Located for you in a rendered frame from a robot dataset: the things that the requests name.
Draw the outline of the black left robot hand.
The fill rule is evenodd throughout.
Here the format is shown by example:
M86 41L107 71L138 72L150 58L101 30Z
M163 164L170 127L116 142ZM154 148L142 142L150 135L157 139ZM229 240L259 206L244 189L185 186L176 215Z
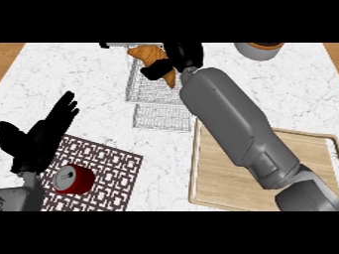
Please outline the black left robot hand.
M74 94L67 91L46 118L35 123L27 133L6 121L0 121L0 148L12 156L14 174L39 174L46 169L77 113Z

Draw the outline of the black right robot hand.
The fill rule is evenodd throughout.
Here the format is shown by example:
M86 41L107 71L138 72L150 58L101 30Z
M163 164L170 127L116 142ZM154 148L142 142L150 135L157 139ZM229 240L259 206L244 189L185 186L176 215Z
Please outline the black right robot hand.
M195 70L203 66L203 47L200 43L164 43L166 59L156 60L139 72L148 80L157 80L172 69L178 72Z

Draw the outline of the brown croissant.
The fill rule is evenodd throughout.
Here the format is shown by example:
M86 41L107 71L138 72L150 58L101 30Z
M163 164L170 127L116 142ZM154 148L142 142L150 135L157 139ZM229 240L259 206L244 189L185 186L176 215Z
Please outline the brown croissant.
M166 53L157 46L138 46L126 53L142 61L144 68L139 72L150 80L164 79L169 87L175 86L175 69L167 61Z

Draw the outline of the pale wooden tray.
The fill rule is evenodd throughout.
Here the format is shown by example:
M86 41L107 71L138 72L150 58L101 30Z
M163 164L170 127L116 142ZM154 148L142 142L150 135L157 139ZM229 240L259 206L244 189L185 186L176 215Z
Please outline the pale wooden tray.
M330 134L274 129L300 163L315 172L339 196L339 141ZM278 190L263 190L244 168L235 167L195 120L188 201L238 211L277 211Z

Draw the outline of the red can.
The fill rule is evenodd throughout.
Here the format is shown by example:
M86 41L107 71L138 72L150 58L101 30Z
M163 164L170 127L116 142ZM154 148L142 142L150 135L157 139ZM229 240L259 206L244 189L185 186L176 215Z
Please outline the red can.
M64 165L54 174L52 186L57 193L83 194L89 191L94 183L91 169L74 164Z

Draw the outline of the grey bowl with orange contents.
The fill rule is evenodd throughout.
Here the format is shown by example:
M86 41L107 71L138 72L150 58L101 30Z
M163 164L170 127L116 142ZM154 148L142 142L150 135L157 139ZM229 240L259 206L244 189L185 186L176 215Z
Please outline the grey bowl with orange contents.
M268 61L274 58L283 43L234 43L238 53L253 61Z

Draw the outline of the brown patterned placemat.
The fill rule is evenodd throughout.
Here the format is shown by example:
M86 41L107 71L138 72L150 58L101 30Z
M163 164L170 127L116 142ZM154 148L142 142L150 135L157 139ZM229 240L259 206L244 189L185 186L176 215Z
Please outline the brown patterned placemat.
M141 161L139 155L64 135L54 160L40 174L42 211L125 211ZM55 192L52 178L67 164L92 171L94 183L83 194Z

